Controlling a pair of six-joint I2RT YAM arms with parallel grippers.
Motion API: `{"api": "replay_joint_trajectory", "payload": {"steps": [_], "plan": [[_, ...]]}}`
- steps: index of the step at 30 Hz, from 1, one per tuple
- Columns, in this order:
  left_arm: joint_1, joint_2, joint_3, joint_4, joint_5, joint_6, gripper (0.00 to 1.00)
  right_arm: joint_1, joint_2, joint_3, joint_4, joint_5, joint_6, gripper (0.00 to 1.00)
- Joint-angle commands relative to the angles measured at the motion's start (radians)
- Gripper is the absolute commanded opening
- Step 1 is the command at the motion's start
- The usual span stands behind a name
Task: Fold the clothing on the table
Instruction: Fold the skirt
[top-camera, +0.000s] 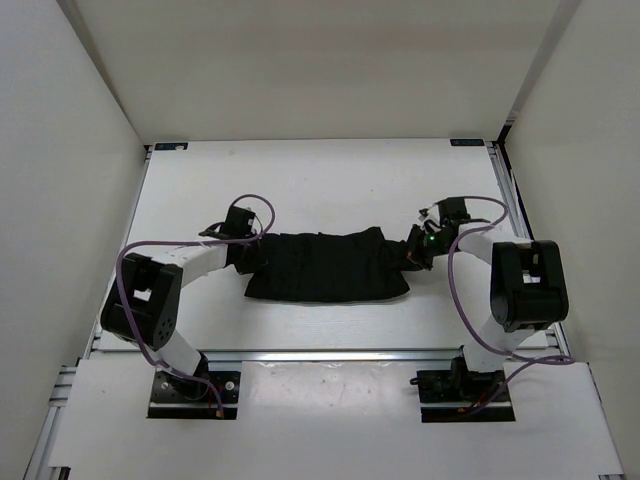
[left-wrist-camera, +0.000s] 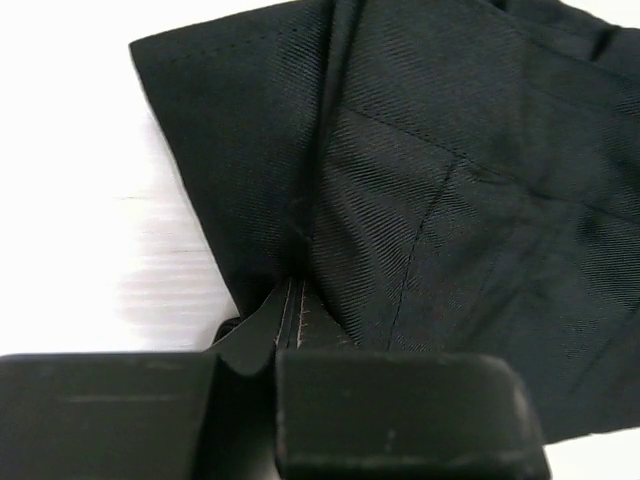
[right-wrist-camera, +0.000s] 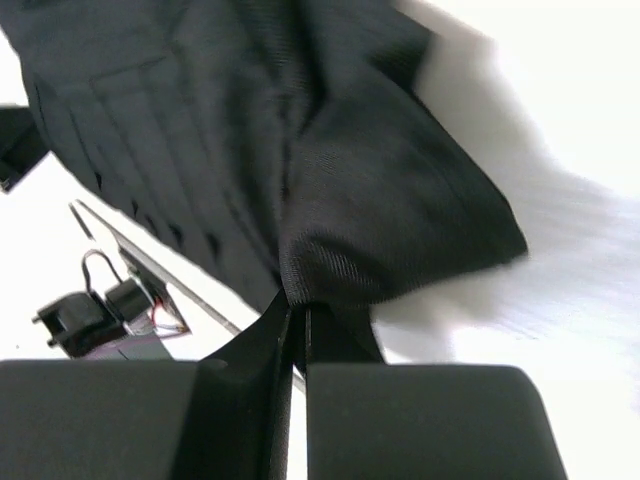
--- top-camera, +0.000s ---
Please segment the black skirt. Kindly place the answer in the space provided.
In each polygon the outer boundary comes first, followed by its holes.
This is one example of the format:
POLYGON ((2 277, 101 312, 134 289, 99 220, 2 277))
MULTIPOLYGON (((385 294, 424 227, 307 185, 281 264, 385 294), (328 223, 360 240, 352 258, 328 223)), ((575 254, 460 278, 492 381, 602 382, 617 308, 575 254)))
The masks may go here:
POLYGON ((386 301, 410 291, 411 269, 403 241, 388 240, 379 227, 332 235, 268 234, 260 241, 262 265, 245 296, 293 303, 386 301))

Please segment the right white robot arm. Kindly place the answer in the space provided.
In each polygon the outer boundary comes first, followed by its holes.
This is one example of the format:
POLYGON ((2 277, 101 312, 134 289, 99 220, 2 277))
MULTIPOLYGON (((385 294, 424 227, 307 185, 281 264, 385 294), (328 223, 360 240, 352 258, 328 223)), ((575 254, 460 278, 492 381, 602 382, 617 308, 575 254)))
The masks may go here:
POLYGON ((435 228, 411 227, 407 260, 418 269, 431 269, 436 257, 447 257, 447 277, 454 306, 472 341, 461 349, 463 366, 449 375, 449 387, 470 400, 486 384, 483 373, 502 369, 507 358, 553 365, 551 358, 519 357, 518 347, 535 333, 563 321, 568 293, 558 245, 508 234, 488 222, 451 222, 435 228), (462 305, 455 279, 455 255, 465 253, 490 269, 490 315, 480 329, 462 305))

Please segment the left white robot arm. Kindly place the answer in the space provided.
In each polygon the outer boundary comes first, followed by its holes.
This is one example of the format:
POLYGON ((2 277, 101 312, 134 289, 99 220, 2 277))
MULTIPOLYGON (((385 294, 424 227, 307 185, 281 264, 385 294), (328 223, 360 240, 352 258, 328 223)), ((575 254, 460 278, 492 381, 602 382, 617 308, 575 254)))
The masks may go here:
POLYGON ((212 272, 251 263, 274 221, 268 200, 245 194, 231 203, 224 221, 205 228, 194 240, 125 246, 100 314, 101 328, 137 346, 186 399, 215 393, 206 357, 177 331, 181 291, 212 272))

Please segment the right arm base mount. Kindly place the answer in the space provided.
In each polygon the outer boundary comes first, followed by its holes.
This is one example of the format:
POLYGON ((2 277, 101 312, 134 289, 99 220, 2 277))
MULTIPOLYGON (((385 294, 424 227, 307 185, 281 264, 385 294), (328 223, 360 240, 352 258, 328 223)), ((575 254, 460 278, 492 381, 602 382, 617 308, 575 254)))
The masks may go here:
POLYGON ((516 416, 501 370, 475 373, 466 370, 419 370, 409 381, 419 395, 422 423, 505 423, 516 416))

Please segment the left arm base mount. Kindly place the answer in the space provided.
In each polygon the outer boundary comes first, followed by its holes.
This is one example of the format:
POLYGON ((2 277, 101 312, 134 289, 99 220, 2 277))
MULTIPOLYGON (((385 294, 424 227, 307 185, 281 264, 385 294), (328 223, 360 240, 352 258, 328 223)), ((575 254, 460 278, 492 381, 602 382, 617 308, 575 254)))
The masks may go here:
POLYGON ((209 370, 208 381, 218 395, 201 382, 155 372, 147 417, 171 420, 236 420, 241 385, 237 370, 209 370))

